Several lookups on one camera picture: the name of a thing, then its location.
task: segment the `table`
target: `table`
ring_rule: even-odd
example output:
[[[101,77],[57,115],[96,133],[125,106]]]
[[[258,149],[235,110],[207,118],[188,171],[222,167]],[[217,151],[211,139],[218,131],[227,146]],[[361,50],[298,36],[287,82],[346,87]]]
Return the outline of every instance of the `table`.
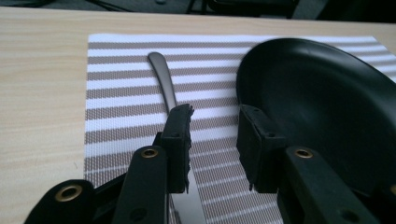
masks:
[[[0,223],[83,177],[88,35],[373,35],[396,25],[0,7]]]

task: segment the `plate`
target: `plate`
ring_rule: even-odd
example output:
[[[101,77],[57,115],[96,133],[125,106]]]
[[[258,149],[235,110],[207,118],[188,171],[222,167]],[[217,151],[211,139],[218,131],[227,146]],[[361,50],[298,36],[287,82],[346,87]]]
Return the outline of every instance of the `plate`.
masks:
[[[310,40],[270,40],[241,62],[236,92],[351,189],[370,195],[396,177],[396,85],[358,58]]]

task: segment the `wooden table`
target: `wooden table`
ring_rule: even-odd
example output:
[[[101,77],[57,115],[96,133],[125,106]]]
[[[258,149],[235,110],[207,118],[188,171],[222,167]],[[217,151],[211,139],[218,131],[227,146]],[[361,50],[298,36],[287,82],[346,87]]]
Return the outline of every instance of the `wooden table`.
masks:
[[[0,7],[0,223],[83,177],[88,35],[373,35],[396,53],[396,25]]]

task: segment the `black chair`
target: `black chair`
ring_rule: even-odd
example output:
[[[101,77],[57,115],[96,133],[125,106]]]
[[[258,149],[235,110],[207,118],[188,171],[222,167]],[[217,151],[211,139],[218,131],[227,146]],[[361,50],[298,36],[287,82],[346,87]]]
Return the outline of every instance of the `black chair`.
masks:
[[[191,12],[195,0],[190,0],[187,13]],[[291,18],[298,0],[203,0],[201,14],[206,14],[206,6],[225,15],[254,16],[271,15]]]

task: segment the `striped placemat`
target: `striped placemat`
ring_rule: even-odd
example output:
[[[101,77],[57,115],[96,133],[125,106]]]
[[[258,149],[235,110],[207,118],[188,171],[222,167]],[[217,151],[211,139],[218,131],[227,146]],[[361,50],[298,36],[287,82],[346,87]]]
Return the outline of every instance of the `striped placemat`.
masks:
[[[349,52],[396,80],[396,57],[370,36],[299,36]],[[282,223],[276,196],[248,191],[236,150],[236,71],[269,35],[90,35],[84,176],[96,187],[126,172],[166,112],[147,55],[164,55],[177,102],[189,103],[191,167],[207,223]],[[171,223],[177,219],[171,211]]]

